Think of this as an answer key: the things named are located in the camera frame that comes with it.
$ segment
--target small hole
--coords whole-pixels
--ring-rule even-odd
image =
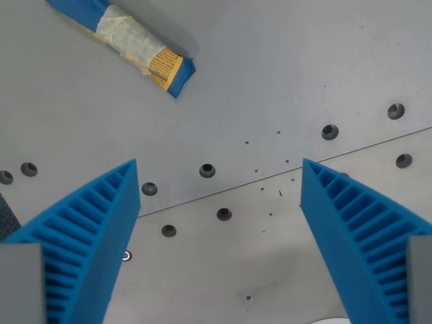
[[[129,261],[130,259],[132,259],[132,253],[128,250],[124,251],[124,255],[123,255],[123,261]]]
[[[204,171],[209,172],[212,170],[213,166],[211,164],[204,164],[202,168],[204,169]]]
[[[339,128],[336,125],[330,124],[323,128],[321,136],[325,140],[334,140],[339,134]]]
[[[38,174],[38,168],[33,163],[25,162],[21,164],[21,172],[25,176],[34,177]]]
[[[401,103],[395,103],[387,110],[387,116],[390,119],[399,119],[405,113],[405,107]]]
[[[409,154],[401,154],[396,159],[396,166],[400,169],[405,169],[409,167],[412,163],[412,156]]]
[[[227,221],[232,217],[232,212],[228,208],[221,208],[220,210],[217,211],[216,217],[220,221]]]
[[[142,185],[141,191],[146,196],[154,196],[157,193],[157,186],[152,182],[146,182]]]
[[[8,171],[0,171],[0,183],[1,184],[11,184],[14,182],[14,177]]]
[[[165,225],[162,227],[161,232],[166,238],[172,238],[177,234],[177,229],[172,225]]]
[[[211,178],[215,175],[216,169],[211,164],[203,164],[200,167],[200,175],[203,178]]]

